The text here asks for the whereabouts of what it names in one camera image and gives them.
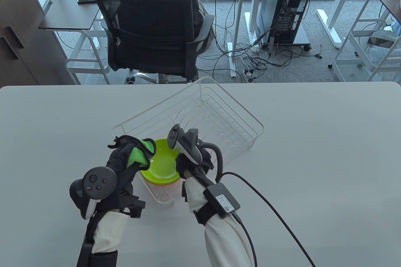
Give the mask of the person's left hand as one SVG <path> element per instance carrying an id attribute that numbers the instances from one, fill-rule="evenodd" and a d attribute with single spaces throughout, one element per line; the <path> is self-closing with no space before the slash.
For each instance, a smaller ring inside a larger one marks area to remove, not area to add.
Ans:
<path id="1" fill-rule="evenodd" d="M 144 208 L 144 201 L 133 195 L 132 181 L 137 172 L 149 168 L 149 158 L 154 154 L 154 148 L 147 141 L 120 143 L 114 147 L 115 150 L 111 153 L 106 167 L 116 174 L 116 187 L 109 196 L 97 204 L 96 210 L 122 212 L 135 206 Z"/>

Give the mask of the person's right hand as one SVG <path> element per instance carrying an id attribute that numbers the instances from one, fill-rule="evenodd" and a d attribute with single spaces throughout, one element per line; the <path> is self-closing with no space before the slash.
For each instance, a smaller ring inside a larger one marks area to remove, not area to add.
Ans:
<path id="1" fill-rule="evenodd" d="M 183 153 L 180 153 L 176 157 L 176 171 L 182 179 L 189 179 L 195 173 L 207 175 L 209 171 L 214 169 L 210 153 L 205 149 L 201 149 L 200 153 L 202 155 L 202 162 L 200 164 L 193 163 Z"/>

